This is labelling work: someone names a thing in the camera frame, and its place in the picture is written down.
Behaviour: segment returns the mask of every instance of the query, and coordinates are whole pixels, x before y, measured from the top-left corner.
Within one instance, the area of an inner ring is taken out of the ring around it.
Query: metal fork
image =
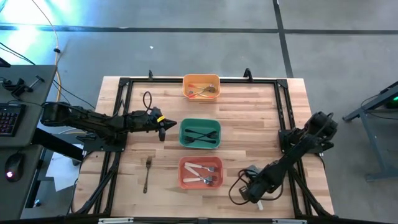
[[[206,169],[206,170],[208,170],[210,172],[216,172],[216,170],[217,170],[217,167],[204,167],[202,165],[193,164],[193,163],[190,163],[190,162],[186,162],[184,165],[185,166],[189,166],[189,167]]]
[[[187,183],[187,182],[196,182],[196,181],[201,181],[203,180],[205,184],[207,185],[213,185],[214,181],[217,180],[217,176],[208,176],[206,178],[202,177],[198,172],[196,172],[192,167],[185,166],[186,170],[190,171],[192,174],[195,174],[197,178],[184,178],[182,182]]]
[[[152,165],[152,157],[148,156],[147,164],[146,164],[146,167],[147,167],[147,178],[145,179],[145,184],[144,184],[144,194],[146,194],[147,191],[148,191],[148,174],[149,174],[149,168],[151,167],[151,165]]]

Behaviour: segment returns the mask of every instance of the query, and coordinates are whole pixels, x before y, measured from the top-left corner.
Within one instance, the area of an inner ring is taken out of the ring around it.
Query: gray floor
[[[8,1],[0,22],[45,24],[29,1]],[[101,27],[275,29],[271,0],[48,1],[40,4],[55,25]],[[395,0],[279,0],[286,29],[398,29]],[[105,75],[184,75],[217,73],[240,77],[286,77],[278,34],[59,32],[59,64],[65,88],[95,104]],[[326,176],[337,215],[398,223],[398,181],[365,182],[379,170],[359,120],[340,118],[365,98],[398,80],[398,35],[286,35],[295,78],[304,78],[312,111],[334,112],[339,131],[325,153]],[[1,31],[0,41],[37,64],[53,63],[52,32],[31,27]],[[25,64],[1,51],[10,63]],[[55,99],[55,90],[49,100]],[[84,103],[67,96],[76,105]],[[372,120],[396,133],[398,122]],[[57,133],[62,128],[45,128]],[[42,192],[53,192],[45,196]],[[72,190],[40,186],[43,208],[24,217],[64,214]]]

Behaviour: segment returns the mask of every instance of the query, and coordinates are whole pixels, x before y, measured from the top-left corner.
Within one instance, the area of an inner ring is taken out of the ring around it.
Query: utensil
[[[213,185],[213,184],[214,184],[214,181],[217,180],[217,177],[216,177],[216,176],[208,176],[208,177],[206,177],[206,178],[203,178],[203,177],[184,178],[184,179],[182,180],[182,182],[188,183],[188,182],[196,182],[196,181],[201,181],[201,180],[203,180],[204,183],[207,184],[207,185]]]
[[[189,84],[188,87],[191,87],[191,88],[198,88],[198,89],[201,89],[201,90],[204,90],[204,89],[205,89],[205,88],[200,87],[200,86],[195,86],[194,84]]]
[[[184,166],[184,168],[186,168],[186,170],[188,170],[189,172],[191,172],[192,174],[194,174],[197,177],[201,177],[200,174],[198,172],[196,172],[196,170],[194,170],[192,167],[189,166]]]
[[[148,174],[149,174],[149,168],[151,167],[151,165],[152,165],[152,157],[148,156],[147,164],[146,164],[146,167],[147,167],[147,178],[145,179],[145,184],[144,184],[144,194],[146,194],[147,190],[148,190]]]
[[[193,143],[194,141],[204,141],[204,142],[208,142],[208,143],[212,143],[212,144],[216,144],[217,143],[216,140],[204,140],[204,139],[194,138],[194,137],[191,137],[191,136],[184,136],[184,141],[186,143]]]
[[[210,172],[215,172],[216,171],[216,169],[217,169],[217,167],[204,167],[204,166],[202,166],[202,165],[199,165],[199,164],[193,164],[193,163],[190,163],[190,162],[186,162],[186,163],[184,163],[184,166],[185,166],[185,168],[187,169],[187,167],[189,167],[189,168],[191,168],[191,167],[195,167],[195,168],[202,168],[202,169],[206,169],[206,170],[208,170],[208,171],[210,171]]]
[[[194,94],[195,92],[194,91],[192,91],[192,90],[190,90],[189,92],[188,92],[188,94],[189,95],[191,95],[191,94]],[[207,96],[207,95],[203,95],[203,94],[198,94],[199,96],[203,96],[203,97],[207,97],[207,98],[214,98],[214,96]]]
[[[200,95],[200,94],[202,94],[202,93],[204,93],[204,92],[207,92],[207,91],[210,92],[210,93],[215,93],[215,92],[216,92],[216,88],[215,88],[215,87],[208,86],[208,87],[202,89],[202,91],[189,94],[188,97],[189,97],[189,98],[193,98],[193,97],[195,97],[195,96],[197,96],[197,95]]]
[[[209,132],[207,134],[199,133],[197,131],[192,131],[191,129],[188,129],[188,128],[186,128],[184,131],[188,132],[188,133],[202,134],[202,136],[197,137],[197,138],[203,138],[203,137],[208,137],[210,139],[218,138],[217,131],[212,131],[212,132]]]

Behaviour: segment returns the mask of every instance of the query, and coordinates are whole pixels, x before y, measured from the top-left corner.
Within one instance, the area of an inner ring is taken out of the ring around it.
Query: keyboard
[[[0,137],[13,137],[18,129],[26,105],[0,103]]]

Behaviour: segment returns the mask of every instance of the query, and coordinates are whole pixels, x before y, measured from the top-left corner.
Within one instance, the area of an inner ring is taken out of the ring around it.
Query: desk
[[[120,77],[104,77],[96,111],[112,114]],[[310,118],[304,81],[289,79],[289,91],[296,125],[303,127]],[[130,133],[121,154],[111,215],[113,217],[212,217],[212,218],[293,218],[292,199],[287,178],[284,193],[273,202],[263,202],[264,210],[248,203],[237,206],[228,198],[228,190],[237,179],[238,170],[255,164],[264,167],[281,157],[277,132],[279,120],[272,86],[262,84],[222,84],[216,102],[189,102],[181,92],[181,83],[135,83],[130,111],[143,110],[142,96],[152,93],[152,106],[166,118],[181,122],[184,118],[210,118],[221,123],[221,145],[217,150],[182,147],[178,142],[179,124],[166,132],[165,142],[157,133]],[[148,193],[142,189],[145,163],[153,156]],[[178,186],[178,161],[184,156],[218,156],[224,165],[224,183],[217,190],[183,190]],[[104,153],[94,152],[81,167],[74,206],[79,209],[97,187]],[[325,210],[333,213],[325,172],[319,158],[303,157],[309,189]],[[242,200],[237,185],[232,192]],[[103,197],[102,209],[108,190]],[[302,194],[300,208],[303,210]]]
[[[31,145],[25,148],[0,149],[0,164],[4,168],[9,156],[20,150],[25,155],[24,175],[17,182],[11,183],[3,176],[0,178],[0,220],[17,220],[21,216],[34,174],[38,172],[37,163],[43,147]]]
[[[55,65],[13,65],[10,68],[0,68],[0,77],[11,80],[13,84],[16,84],[18,78],[21,78],[25,81],[25,85],[29,86],[36,80],[36,75],[44,79],[44,82],[38,82],[33,86],[33,92],[25,92],[20,96],[21,100],[31,103],[23,103],[26,105],[25,114],[16,135],[12,138],[0,137],[0,147],[24,147],[30,144],[42,114],[42,108],[38,105],[47,99],[56,70]],[[7,103],[10,100],[15,100],[11,96],[11,92],[0,86],[0,102]]]

